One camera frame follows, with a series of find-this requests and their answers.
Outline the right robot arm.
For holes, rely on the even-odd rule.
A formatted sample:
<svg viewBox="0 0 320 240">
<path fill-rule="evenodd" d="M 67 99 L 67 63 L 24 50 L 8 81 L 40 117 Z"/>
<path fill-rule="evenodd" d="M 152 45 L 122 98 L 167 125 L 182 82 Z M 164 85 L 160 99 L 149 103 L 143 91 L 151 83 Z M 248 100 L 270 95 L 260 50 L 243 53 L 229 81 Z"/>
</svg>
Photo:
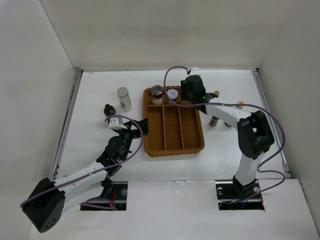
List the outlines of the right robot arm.
<svg viewBox="0 0 320 240">
<path fill-rule="evenodd" d="M 237 131 L 242 153 L 239 167 L 232 179 L 232 192 L 237 199 L 246 198 L 253 190 L 258 166 L 275 139 L 265 113 L 245 111 L 226 103 L 215 93 L 206 92 L 202 78 L 191 75 L 180 82 L 181 99 L 199 111 L 227 122 Z"/>
</svg>

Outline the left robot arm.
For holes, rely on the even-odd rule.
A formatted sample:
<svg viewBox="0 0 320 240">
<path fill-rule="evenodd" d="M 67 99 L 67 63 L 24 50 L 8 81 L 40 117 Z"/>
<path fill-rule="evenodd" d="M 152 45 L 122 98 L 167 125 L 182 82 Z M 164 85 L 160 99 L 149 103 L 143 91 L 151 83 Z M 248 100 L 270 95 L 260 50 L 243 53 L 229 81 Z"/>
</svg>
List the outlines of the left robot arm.
<svg viewBox="0 0 320 240">
<path fill-rule="evenodd" d="M 108 199 L 112 195 L 114 176 L 122 164 L 136 155 L 130 150 L 134 139 L 143 139 L 149 133 L 149 120 L 127 119 L 122 126 L 113 126 L 117 133 L 109 139 L 101 156 L 87 167 L 71 175 L 38 182 L 20 207 L 39 233 L 50 230 L 61 216 L 76 205 L 93 207 L 89 201 Z"/>
</svg>

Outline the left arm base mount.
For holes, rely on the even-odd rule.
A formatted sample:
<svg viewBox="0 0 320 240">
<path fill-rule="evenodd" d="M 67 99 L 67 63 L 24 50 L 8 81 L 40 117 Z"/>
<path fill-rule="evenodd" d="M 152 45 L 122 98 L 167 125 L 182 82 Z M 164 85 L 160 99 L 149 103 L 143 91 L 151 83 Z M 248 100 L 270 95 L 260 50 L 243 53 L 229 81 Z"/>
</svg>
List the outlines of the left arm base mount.
<svg viewBox="0 0 320 240">
<path fill-rule="evenodd" d="M 80 206 L 81 211 L 126 211 L 128 197 L 128 181 L 109 183 L 94 200 Z"/>
</svg>

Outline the white-lid sauce jar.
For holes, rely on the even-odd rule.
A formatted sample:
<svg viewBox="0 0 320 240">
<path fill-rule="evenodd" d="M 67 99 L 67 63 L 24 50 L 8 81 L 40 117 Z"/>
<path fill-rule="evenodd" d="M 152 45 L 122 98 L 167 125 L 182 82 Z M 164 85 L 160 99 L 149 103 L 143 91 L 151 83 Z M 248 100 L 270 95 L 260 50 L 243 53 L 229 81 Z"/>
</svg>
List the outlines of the white-lid sauce jar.
<svg viewBox="0 0 320 240">
<path fill-rule="evenodd" d="M 174 89 L 168 89 L 167 90 L 167 104 L 170 105 L 172 103 L 176 103 L 179 97 L 179 92 Z"/>
</svg>

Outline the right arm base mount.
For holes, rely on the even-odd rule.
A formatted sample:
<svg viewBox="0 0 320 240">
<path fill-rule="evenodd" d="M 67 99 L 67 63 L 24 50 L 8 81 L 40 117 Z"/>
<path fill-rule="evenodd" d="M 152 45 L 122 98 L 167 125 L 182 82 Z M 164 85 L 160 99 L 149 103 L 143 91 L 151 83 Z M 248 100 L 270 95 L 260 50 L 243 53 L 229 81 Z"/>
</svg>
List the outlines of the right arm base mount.
<svg viewBox="0 0 320 240">
<path fill-rule="evenodd" d="M 259 193 L 260 184 L 256 179 L 248 186 L 242 186 L 235 178 L 217 180 L 215 187 L 220 211 L 265 210 L 262 194 Z"/>
</svg>

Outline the black-top salt grinder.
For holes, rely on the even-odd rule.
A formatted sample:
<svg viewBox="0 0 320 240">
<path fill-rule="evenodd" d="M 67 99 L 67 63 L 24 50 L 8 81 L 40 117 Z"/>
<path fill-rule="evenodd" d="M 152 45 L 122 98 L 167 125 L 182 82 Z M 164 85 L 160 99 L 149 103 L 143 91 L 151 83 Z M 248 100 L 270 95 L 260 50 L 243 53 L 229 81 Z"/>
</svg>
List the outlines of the black-top salt grinder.
<svg viewBox="0 0 320 240">
<path fill-rule="evenodd" d="M 162 105 L 163 104 L 163 87 L 160 85 L 154 85 L 151 88 L 151 94 L 152 94 L 152 103 L 154 105 Z"/>
</svg>

